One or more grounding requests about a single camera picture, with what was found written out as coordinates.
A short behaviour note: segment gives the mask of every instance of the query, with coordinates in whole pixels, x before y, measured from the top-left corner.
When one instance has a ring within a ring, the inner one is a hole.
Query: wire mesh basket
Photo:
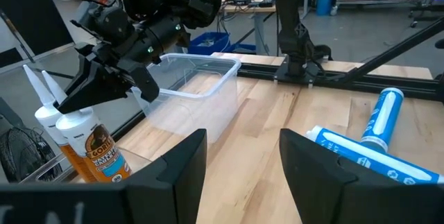
[[[13,127],[0,136],[0,161],[9,182],[22,181],[55,156],[35,130]],[[57,165],[40,179],[49,182],[61,173]]]

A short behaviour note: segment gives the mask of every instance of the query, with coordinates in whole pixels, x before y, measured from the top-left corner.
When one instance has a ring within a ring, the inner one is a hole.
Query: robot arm
[[[156,99],[159,87],[146,65],[158,64],[159,55],[173,44],[188,46],[184,26],[209,26],[221,7],[221,0],[114,0],[114,6],[84,1],[71,22],[101,42],[76,46],[80,69],[58,106],[62,113],[125,98],[132,86],[147,101]],[[300,23],[297,0],[276,3],[282,21],[280,47],[294,61],[289,73],[303,76],[304,63],[314,58],[314,45]]]

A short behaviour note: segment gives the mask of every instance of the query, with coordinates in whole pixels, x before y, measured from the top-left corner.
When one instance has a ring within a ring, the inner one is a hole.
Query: white tube cap
[[[46,71],[42,71],[43,77],[49,86],[52,94],[54,95],[57,103],[62,103],[68,96],[65,91],[57,84],[57,82],[52,78]]]
[[[307,131],[305,134],[308,139],[312,141],[316,141],[316,138],[318,138],[319,133],[321,132],[322,127],[320,126],[314,126],[312,130]]]
[[[398,88],[394,88],[394,87],[387,87],[385,89],[383,89],[381,91],[382,92],[397,92],[398,94],[400,94],[403,98],[404,98],[404,93],[402,93],[402,90],[398,89]]]
[[[28,76],[29,82],[31,82],[31,84],[33,85],[35,92],[37,92],[37,95],[40,98],[40,102],[42,102],[43,105],[53,105],[56,100],[48,91],[48,89],[43,85],[42,81],[37,77],[37,75],[35,75],[35,73],[31,71],[31,69],[26,64],[23,66],[23,69]]]

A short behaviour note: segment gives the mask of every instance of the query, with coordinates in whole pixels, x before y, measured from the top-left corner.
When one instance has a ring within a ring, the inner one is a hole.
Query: wooden table
[[[224,9],[224,12],[227,13],[256,13],[256,12],[275,12],[276,6],[272,6],[269,8],[251,8],[248,6],[234,6],[234,5],[227,5]]]
[[[283,58],[215,53],[243,62],[279,65]],[[327,62],[329,70],[347,71],[351,62]],[[374,74],[432,78],[426,68],[384,65]],[[305,134],[320,125],[359,140],[378,95],[346,90],[237,79],[239,110],[221,138],[209,145],[207,173],[197,223],[300,223],[280,161],[281,128]],[[444,173],[442,103],[406,98],[389,153]],[[119,145],[150,160],[182,137],[155,129],[143,120]]]

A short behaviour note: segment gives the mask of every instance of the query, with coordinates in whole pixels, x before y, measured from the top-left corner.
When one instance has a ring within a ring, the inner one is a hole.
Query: orange label
[[[76,151],[74,151],[70,145],[59,146],[59,148],[65,154],[69,162],[71,162],[77,173],[84,179],[84,181],[97,182],[96,177],[92,174],[84,159],[79,157]]]
[[[103,125],[94,128],[85,149],[84,160],[99,182],[120,182],[131,175],[128,163]]]

